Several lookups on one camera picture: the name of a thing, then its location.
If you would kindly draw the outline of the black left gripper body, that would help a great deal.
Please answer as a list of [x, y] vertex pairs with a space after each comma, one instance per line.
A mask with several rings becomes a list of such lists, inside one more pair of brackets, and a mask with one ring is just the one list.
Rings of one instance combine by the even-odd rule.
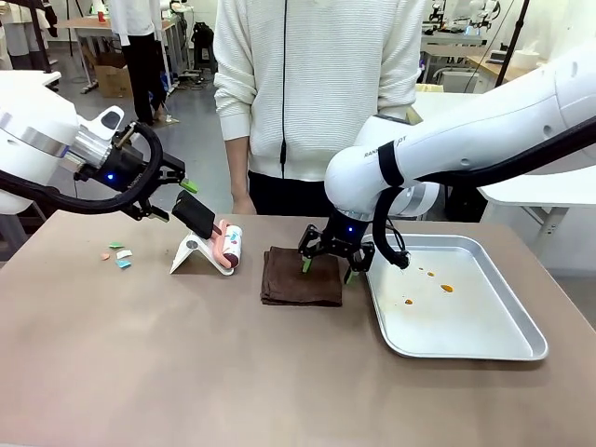
[[88, 161], [74, 174], [76, 181], [93, 180], [124, 193], [138, 181], [148, 166], [143, 153], [130, 142], [120, 148], [110, 145], [99, 161]]

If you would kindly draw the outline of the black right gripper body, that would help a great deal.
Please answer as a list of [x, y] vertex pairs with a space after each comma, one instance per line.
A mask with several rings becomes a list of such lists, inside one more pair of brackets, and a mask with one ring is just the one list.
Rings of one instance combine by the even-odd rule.
[[333, 210], [329, 220], [322, 231], [319, 248], [322, 253], [332, 255], [373, 255], [374, 245], [371, 242], [362, 242], [371, 223], [371, 218], [361, 215]]

